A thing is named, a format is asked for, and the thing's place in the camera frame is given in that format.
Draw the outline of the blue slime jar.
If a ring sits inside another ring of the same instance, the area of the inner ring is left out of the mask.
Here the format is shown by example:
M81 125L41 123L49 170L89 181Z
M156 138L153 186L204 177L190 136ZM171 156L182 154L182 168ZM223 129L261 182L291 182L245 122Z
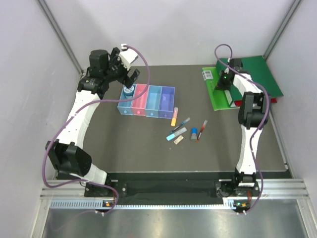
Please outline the blue slime jar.
M123 95L125 96L126 99L132 98L134 95L135 91L135 86L132 85L130 88L124 86L123 87Z

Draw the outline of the light green folder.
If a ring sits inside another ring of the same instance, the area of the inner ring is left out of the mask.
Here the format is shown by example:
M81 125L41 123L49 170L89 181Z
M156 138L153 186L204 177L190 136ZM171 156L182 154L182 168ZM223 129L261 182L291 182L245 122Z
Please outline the light green folder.
M202 76L214 111L237 108L228 90L216 90L219 74L215 67L203 67Z

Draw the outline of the red folder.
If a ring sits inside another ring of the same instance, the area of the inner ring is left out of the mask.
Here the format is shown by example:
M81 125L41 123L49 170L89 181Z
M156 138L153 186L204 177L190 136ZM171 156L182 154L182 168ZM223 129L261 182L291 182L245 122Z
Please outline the red folder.
M271 98L271 103L277 103L277 99L276 98ZM237 101L234 101L234 105L236 107L240 107L242 105L242 100L237 100Z

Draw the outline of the pink drawer box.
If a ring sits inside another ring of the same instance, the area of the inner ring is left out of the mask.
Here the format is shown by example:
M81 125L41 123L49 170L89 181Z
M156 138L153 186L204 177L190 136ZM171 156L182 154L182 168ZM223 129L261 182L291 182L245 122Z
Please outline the pink drawer box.
M141 94L145 90L146 86L147 86L146 84L137 84L134 97ZM144 94L142 94L138 99L135 99L132 101L131 109L132 109L133 115L135 116L146 115L145 107L147 104L148 91L149 91L149 88L147 88Z

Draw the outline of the dark green binder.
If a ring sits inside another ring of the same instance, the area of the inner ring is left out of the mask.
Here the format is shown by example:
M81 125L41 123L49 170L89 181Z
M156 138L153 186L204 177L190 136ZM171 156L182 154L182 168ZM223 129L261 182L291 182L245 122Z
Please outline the dark green binder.
M241 61L243 69L250 73L254 82L261 84L266 89L271 98L278 99L283 96L263 56L241 58ZM242 100L242 95L236 87L231 86L229 92L233 101Z

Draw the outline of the purple drawer box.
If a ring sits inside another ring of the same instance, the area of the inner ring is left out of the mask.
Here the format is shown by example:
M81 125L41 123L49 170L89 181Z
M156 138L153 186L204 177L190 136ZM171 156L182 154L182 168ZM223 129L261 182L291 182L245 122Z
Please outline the purple drawer box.
M171 119L174 111L175 88L163 86L160 97L159 118Z

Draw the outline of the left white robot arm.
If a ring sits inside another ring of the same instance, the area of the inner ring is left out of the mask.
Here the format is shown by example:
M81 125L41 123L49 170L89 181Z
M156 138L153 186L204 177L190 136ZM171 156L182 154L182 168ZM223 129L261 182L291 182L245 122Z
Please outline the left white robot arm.
M46 145L45 158L59 172L75 176L86 182L96 183L95 191L100 196L112 192L107 172L92 162L92 157L84 151L86 131L96 108L101 103L109 84L118 81L131 88L138 78L139 70L129 75L131 64L138 53L126 44L120 48L93 50L89 55L89 67L78 83L75 101L65 125Z

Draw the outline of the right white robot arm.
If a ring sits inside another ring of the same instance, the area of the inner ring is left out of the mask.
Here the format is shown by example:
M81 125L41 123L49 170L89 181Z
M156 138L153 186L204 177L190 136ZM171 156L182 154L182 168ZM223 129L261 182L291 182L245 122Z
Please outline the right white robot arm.
M242 96L238 122L242 129L240 157L231 182L222 182L218 193L228 197L232 194L243 196L257 187L256 155L258 142L269 115L270 96L260 84L254 82L250 73L243 69L241 59L221 59L218 63L226 67L221 72L216 90L235 87Z

